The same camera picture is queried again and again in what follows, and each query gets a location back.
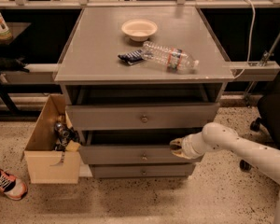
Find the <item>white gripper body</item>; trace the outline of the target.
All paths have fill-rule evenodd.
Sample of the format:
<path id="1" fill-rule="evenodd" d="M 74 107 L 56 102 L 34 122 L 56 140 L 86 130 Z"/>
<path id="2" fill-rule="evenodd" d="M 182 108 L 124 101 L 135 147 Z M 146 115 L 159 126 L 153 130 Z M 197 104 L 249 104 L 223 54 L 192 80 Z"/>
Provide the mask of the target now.
<path id="1" fill-rule="evenodd" d="M 208 145 L 203 140 L 201 133 L 190 134 L 183 138 L 181 143 L 182 154 L 186 159 L 196 159 L 204 155 Z"/>

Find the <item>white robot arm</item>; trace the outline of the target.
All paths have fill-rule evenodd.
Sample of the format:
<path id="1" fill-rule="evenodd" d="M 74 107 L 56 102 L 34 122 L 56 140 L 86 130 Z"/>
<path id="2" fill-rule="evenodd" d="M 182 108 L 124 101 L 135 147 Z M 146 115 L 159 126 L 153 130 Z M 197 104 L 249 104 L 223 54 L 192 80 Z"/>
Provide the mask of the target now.
<path id="1" fill-rule="evenodd" d="M 222 124 L 207 123 L 200 132 L 176 138 L 169 145 L 174 155 L 188 160 L 207 152 L 228 150 L 280 185 L 280 150 L 244 139 Z"/>

